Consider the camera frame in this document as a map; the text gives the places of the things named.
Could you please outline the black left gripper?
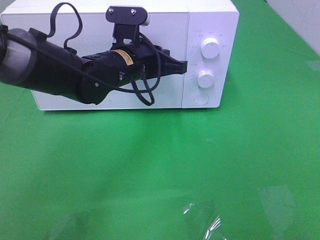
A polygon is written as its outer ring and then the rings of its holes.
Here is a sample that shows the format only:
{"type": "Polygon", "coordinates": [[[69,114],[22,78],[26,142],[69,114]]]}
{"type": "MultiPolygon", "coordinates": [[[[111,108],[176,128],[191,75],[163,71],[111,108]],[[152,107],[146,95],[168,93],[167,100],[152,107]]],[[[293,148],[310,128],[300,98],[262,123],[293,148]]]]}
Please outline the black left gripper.
{"type": "Polygon", "coordinates": [[[187,72],[188,62],[170,56],[170,51],[158,45],[140,41],[137,46],[129,44],[129,52],[134,59],[130,77],[137,81],[142,79],[142,66],[147,80],[170,75],[183,75],[187,72]]]}

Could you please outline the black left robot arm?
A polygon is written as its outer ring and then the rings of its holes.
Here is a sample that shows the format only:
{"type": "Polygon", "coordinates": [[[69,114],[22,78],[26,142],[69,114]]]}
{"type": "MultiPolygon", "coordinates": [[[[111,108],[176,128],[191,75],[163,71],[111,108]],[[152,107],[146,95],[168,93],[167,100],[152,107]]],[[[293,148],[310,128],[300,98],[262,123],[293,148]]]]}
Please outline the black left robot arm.
{"type": "Polygon", "coordinates": [[[172,58],[167,49],[140,35],[137,47],[119,48],[79,57],[74,50],[48,41],[45,33],[31,28],[0,27],[0,81],[54,96],[99,105],[112,91],[135,94],[145,105],[161,77],[187,72],[186,61],[172,58]]]}

